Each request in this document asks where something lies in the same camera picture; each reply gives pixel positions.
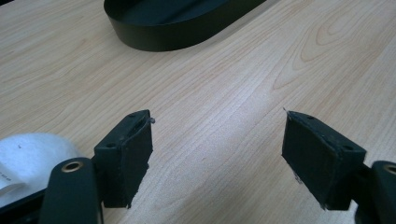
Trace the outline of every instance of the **white label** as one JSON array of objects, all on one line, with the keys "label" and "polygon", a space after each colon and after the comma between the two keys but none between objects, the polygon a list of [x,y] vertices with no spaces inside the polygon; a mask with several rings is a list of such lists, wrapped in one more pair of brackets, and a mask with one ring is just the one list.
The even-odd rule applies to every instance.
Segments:
[{"label": "white label", "polygon": [[0,196],[23,185],[12,172],[0,162]]}]

